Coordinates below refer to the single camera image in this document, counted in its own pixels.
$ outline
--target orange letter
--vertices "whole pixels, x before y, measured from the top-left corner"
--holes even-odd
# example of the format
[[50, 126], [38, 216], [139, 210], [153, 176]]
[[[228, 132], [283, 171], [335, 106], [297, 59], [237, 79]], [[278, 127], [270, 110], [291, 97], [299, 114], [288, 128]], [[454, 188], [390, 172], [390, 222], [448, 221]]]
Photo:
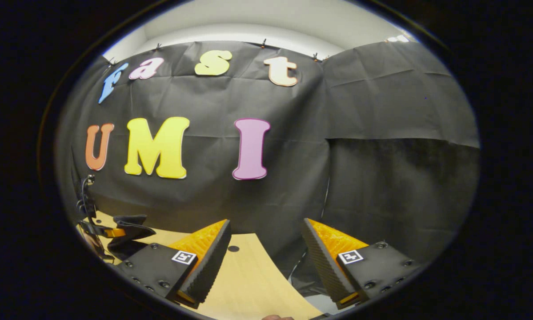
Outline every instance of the orange letter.
[[283, 87], [292, 87], [298, 83], [295, 77], [288, 77], [288, 69], [296, 69], [296, 63], [288, 62], [287, 57], [273, 57], [266, 59], [265, 64], [269, 64], [268, 78], [276, 85]]
[[87, 146], [85, 148], [85, 159], [87, 160], [87, 166], [92, 170], [100, 170], [106, 163], [106, 150], [108, 149], [108, 138], [110, 133], [114, 130], [113, 124], [102, 125], [102, 136], [100, 140], [100, 152], [98, 158], [94, 158], [94, 138], [98, 132], [98, 126], [92, 125], [87, 129]]

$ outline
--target screw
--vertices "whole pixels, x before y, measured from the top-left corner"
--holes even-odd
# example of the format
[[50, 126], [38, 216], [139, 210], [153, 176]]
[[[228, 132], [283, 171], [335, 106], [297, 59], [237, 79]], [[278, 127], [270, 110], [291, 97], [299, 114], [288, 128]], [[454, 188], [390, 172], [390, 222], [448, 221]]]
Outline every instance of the screw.
[[364, 288], [364, 289], [371, 289], [371, 288], [374, 287], [374, 286], [375, 286], [375, 282], [370, 281], [370, 282], [367, 282], [367, 283], [363, 286], [363, 288]]

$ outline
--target yellow letter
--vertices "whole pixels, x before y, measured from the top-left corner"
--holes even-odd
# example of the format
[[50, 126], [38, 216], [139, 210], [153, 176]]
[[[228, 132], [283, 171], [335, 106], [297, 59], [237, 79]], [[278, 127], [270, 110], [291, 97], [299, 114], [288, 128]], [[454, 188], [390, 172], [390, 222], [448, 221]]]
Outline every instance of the yellow letter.
[[295, 77], [288, 77], [288, 69], [296, 69], [297, 66], [296, 63], [288, 62], [287, 57], [273, 57], [266, 59], [264, 63], [270, 65], [268, 78], [272, 83], [283, 87], [292, 87], [298, 83]]
[[232, 53], [229, 51], [207, 51], [201, 55], [201, 58], [199, 59], [201, 63], [195, 65], [195, 73], [204, 76], [222, 75], [229, 69], [229, 63], [226, 60], [230, 60], [231, 58]]
[[155, 138], [152, 139], [146, 119], [130, 120], [128, 122], [128, 130], [130, 130], [128, 163], [124, 166], [124, 171], [136, 175], [142, 173], [142, 167], [138, 164], [138, 154], [140, 154], [144, 170], [151, 175], [159, 156], [160, 165], [156, 169], [158, 176], [173, 179], [185, 178], [187, 170], [181, 166], [181, 142], [183, 132], [187, 127], [189, 127], [187, 118], [167, 118]]

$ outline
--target pink letter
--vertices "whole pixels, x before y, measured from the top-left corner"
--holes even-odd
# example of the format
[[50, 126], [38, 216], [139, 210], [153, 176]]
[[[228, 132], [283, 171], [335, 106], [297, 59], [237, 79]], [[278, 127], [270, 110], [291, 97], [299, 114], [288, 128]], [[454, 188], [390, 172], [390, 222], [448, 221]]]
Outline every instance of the pink letter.
[[128, 76], [129, 79], [148, 79], [156, 74], [156, 69], [163, 63], [163, 59], [155, 57], [140, 63], [140, 67], [132, 71]]
[[234, 122], [240, 133], [238, 167], [232, 171], [236, 180], [260, 179], [266, 176], [262, 166], [262, 144], [264, 133], [270, 124], [261, 119], [242, 118]]

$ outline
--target black backdrop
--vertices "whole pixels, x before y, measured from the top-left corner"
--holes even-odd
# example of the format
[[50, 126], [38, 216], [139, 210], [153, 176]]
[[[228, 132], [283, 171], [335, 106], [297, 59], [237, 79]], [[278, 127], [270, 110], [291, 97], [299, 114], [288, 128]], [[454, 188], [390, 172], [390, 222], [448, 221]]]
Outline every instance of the black backdrop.
[[[212, 49], [232, 53], [229, 70], [195, 75], [199, 57]], [[269, 81], [264, 60], [276, 56], [297, 64], [289, 71], [297, 85]], [[128, 79], [153, 57], [165, 59], [156, 75]], [[147, 214], [146, 226], [180, 232], [230, 219], [234, 233], [258, 235], [286, 278], [294, 270], [293, 285], [307, 296], [325, 290], [309, 256], [301, 259], [305, 217], [368, 243], [385, 239], [427, 263], [471, 205], [480, 151], [472, 108], [446, 67], [419, 43], [368, 44], [314, 61], [283, 48], [195, 42], [113, 67], [102, 61], [75, 86], [57, 131], [57, 174], [73, 222], [73, 190], [94, 173], [90, 190], [101, 211]], [[114, 91], [99, 104], [104, 79], [124, 63]], [[187, 178], [126, 174], [128, 121], [146, 118], [155, 135], [174, 116], [190, 121], [181, 150]], [[272, 126], [264, 138], [268, 175], [240, 181], [231, 176], [239, 148], [233, 122], [248, 117]], [[115, 129], [106, 165], [94, 172], [85, 162], [87, 128], [108, 122]], [[99, 137], [95, 143], [98, 150]]]
[[[384, 3], [453, 51], [442, 53], [398, 15], [365, 3], [442, 53], [475, 108], [482, 171], [471, 215], [453, 245], [414, 282], [361, 312], [366, 318], [533, 318], [533, 3]], [[37, 140], [51, 93], [67, 93], [68, 87], [56, 90], [61, 79], [69, 87], [75, 81], [63, 77], [69, 65], [152, 4], [0, 3], [0, 319], [179, 318], [111, 278], [75, 242], [53, 182], [55, 126], [45, 122]], [[100, 45], [97, 54], [104, 49]]]

